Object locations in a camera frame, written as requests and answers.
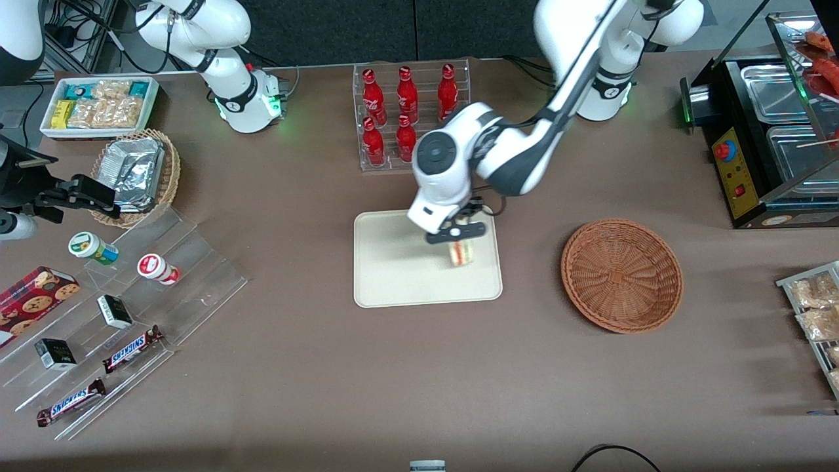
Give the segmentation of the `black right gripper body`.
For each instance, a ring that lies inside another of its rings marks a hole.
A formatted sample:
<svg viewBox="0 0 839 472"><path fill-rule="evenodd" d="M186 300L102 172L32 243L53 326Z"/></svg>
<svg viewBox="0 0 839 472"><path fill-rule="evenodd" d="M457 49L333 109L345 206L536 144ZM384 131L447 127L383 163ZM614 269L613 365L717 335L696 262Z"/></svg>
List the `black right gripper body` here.
<svg viewBox="0 0 839 472"><path fill-rule="evenodd" d="M25 206L51 207L57 179L47 169L59 159L34 151L1 136L1 207L4 211L21 211Z"/></svg>

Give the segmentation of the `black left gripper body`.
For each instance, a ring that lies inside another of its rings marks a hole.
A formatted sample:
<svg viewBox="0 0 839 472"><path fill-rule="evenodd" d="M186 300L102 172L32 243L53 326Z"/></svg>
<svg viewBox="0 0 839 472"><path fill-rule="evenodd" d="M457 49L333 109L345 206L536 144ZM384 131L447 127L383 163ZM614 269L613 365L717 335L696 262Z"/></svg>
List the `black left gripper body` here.
<svg viewBox="0 0 839 472"><path fill-rule="evenodd" d="M470 199L464 207L452 217L453 225L468 225L473 221L474 215L484 210L483 199Z"/></svg>

